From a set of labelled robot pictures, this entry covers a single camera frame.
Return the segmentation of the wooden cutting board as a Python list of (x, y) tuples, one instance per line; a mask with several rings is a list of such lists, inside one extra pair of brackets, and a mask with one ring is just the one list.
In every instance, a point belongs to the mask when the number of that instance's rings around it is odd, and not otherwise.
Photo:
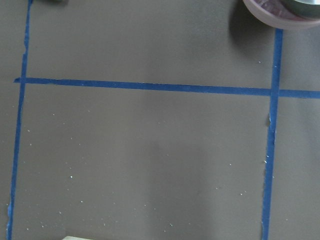
[(92, 239), (68, 235), (68, 236), (65, 236), (62, 240), (92, 240)]

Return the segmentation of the pink bowl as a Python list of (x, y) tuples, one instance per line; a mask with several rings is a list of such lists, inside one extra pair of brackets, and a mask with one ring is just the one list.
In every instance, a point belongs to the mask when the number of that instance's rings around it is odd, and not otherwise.
[(249, 12), (264, 24), (282, 30), (301, 30), (320, 25), (318, 0), (244, 0)]

